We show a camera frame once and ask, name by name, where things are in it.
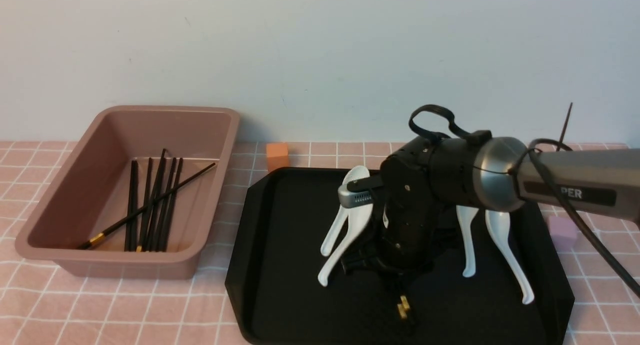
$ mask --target black cable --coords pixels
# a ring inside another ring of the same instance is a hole
[[[487,169],[483,169],[482,167],[476,166],[476,165],[467,165],[468,167],[472,167],[473,169],[478,169],[482,172],[485,173],[490,173],[490,174],[498,174],[499,176],[509,176],[511,173],[509,171],[493,171],[493,170],[487,170]]]
[[[605,247],[604,244],[599,240],[598,236],[594,234],[592,229],[585,223],[585,220],[578,214],[576,208],[574,208],[573,204],[569,202],[569,199],[565,195],[560,192],[560,188],[558,184],[554,181],[554,176],[551,174],[549,170],[542,161],[538,158],[540,156],[539,153],[533,154],[532,149],[535,149],[535,146],[538,144],[551,144],[562,149],[568,151],[572,151],[571,147],[563,144],[562,142],[551,140],[550,138],[538,138],[533,140],[530,143],[529,149],[525,152],[525,155],[528,154],[528,157],[531,160],[531,163],[535,167],[535,171],[540,175],[542,181],[549,187],[551,192],[553,192],[554,197],[557,201],[562,205],[566,213],[569,215],[569,218],[573,220],[573,222],[578,226],[578,229],[584,234],[585,238],[593,245],[596,251],[602,256],[602,258],[608,263],[608,265],[613,269],[613,271],[617,274],[617,276],[622,279],[622,281],[626,284],[626,286],[633,291],[633,293],[640,298],[640,284],[634,279],[634,277],[625,269],[624,266],[613,256],[613,254]],[[522,160],[524,160],[524,156],[522,156],[521,161],[516,163],[516,171],[517,168],[520,167]]]

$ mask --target checkered tablecloth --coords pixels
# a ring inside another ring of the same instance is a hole
[[[266,175],[265,145],[235,146],[198,271],[187,280],[75,277],[49,261],[21,258],[14,240],[73,142],[0,141],[0,345],[246,344],[224,279],[247,188]],[[402,144],[290,142],[295,167],[378,168]],[[613,149],[621,144],[581,144]],[[566,216],[543,206],[545,216]],[[640,280],[635,224],[585,215],[605,245]],[[576,296],[570,345],[640,344],[640,301],[581,235],[560,253]]]

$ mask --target gold chopstick tip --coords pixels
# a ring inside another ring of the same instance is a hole
[[[405,311],[405,307],[402,304],[398,304],[398,314],[400,314],[400,318],[402,320],[407,320],[409,316],[407,316],[407,312]]]
[[[105,239],[105,233],[101,232],[98,235],[92,237],[91,240],[89,240],[89,243],[91,243],[91,245],[96,245],[97,243],[100,243],[104,239]]]
[[[411,307],[409,307],[409,300],[407,300],[407,297],[405,295],[400,296],[400,301],[402,302],[402,307],[404,308],[404,311],[411,310]]]

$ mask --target white spoon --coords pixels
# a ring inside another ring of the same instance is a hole
[[[349,183],[350,181],[364,179],[369,177],[369,169],[364,167],[363,165],[357,165],[347,172],[346,176],[342,181],[342,185]],[[343,224],[345,224],[345,220],[349,218],[350,210],[348,208],[344,208],[342,205],[338,208],[338,215],[335,216],[335,220],[333,220],[333,224],[329,228],[329,232],[326,233],[324,237],[324,241],[322,241],[322,245],[320,246],[320,254],[322,256],[329,256],[331,254],[331,250],[334,249],[334,245],[336,244],[336,240],[338,239],[338,235],[340,234],[340,230],[343,228]]]
[[[476,254],[474,253],[474,241],[471,237],[471,222],[478,213],[478,208],[469,206],[456,206],[457,222],[462,231],[462,242],[464,243],[464,259],[466,265],[462,276],[470,278],[476,274]]]
[[[327,284],[329,284],[329,274],[331,274],[334,266],[336,266],[336,263],[338,263],[349,245],[351,245],[367,227],[372,211],[373,204],[366,204],[350,209],[347,234],[344,236],[342,242],[338,245],[338,247],[336,247],[331,256],[329,256],[329,259],[327,259],[326,263],[324,263],[324,266],[322,266],[320,273],[318,273],[318,281],[320,282],[320,285],[326,287]]]
[[[525,275],[516,256],[514,256],[512,249],[509,247],[509,231],[511,229],[509,213],[487,210],[484,217],[489,235],[509,264],[511,271],[520,285],[522,290],[522,304],[531,304],[535,298],[533,289],[531,288],[531,284],[529,284],[527,275]]]

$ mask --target orange sponge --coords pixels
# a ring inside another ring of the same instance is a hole
[[[272,142],[267,144],[267,170],[272,172],[277,168],[289,166],[289,149],[286,142]]]

